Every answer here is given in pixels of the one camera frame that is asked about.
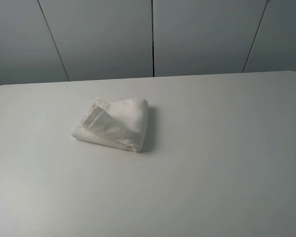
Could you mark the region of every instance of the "folded napkin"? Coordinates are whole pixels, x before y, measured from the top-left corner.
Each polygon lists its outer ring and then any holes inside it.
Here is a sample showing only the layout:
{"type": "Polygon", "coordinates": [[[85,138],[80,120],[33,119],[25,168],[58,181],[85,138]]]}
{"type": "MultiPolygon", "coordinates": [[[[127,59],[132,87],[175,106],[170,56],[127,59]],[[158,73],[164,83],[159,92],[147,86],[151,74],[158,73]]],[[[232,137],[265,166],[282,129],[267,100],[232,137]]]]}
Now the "folded napkin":
{"type": "Polygon", "coordinates": [[[148,102],[129,99],[108,102],[96,98],[87,116],[72,132],[76,139],[137,152],[143,147],[148,102]]]}

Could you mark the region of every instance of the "grey wall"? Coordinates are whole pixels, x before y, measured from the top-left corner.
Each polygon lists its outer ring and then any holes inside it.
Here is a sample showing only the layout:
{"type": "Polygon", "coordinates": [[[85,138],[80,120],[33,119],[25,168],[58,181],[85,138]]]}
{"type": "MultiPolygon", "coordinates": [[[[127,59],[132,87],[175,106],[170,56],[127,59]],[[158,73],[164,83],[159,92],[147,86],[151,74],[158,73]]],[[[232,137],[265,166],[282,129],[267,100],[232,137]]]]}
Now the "grey wall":
{"type": "Polygon", "coordinates": [[[296,71],[296,0],[271,0],[245,72],[296,71]]]}
{"type": "Polygon", "coordinates": [[[0,0],[0,85],[68,80],[36,0],[0,0]]]}
{"type": "Polygon", "coordinates": [[[40,0],[70,80],[152,77],[151,0],[40,0]]]}
{"type": "Polygon", "coordinates": [[[266,0],[154,0],[156,76],[241,73],[266,0]]]}

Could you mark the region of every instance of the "table surface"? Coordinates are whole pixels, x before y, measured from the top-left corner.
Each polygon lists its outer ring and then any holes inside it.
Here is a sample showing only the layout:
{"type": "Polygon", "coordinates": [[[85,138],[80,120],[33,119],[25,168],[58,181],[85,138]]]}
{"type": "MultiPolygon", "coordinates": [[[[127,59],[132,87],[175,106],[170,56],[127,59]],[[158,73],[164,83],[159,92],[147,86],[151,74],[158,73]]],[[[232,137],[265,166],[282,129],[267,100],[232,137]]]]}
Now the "table surface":
{"type": "Polygon", "coordinates": [[[0,86],[0,237],[296,236],[296,73],[0,86]],[[144,149],[70,136],[146,98],[144,149]]]}

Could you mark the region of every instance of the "white table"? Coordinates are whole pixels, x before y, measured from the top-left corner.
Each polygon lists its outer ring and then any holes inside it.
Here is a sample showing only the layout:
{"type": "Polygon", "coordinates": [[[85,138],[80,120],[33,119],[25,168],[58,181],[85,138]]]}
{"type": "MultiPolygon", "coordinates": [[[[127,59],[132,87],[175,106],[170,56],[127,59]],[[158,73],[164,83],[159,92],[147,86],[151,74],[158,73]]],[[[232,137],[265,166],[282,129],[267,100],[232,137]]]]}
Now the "white table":
{"type": "Polygon", "coordinates": [[[296,237],[296,73],[0,86],[0,237],[296,237]],[[70,136],[146,98],[142,153],[70,136]]]}

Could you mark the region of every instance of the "white towel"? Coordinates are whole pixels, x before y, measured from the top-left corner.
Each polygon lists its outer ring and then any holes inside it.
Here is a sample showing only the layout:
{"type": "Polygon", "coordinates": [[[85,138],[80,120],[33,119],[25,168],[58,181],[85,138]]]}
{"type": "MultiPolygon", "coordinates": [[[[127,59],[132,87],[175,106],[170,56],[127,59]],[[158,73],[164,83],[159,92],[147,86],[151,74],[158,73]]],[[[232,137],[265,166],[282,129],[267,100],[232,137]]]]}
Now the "white towel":
{"type": "Polygon", "coordinates": [[[74,129],[76,139],[138,152],[143,147],[148,102],[129,99],[107,102],[96,98],[87,116],[74,129]]]}

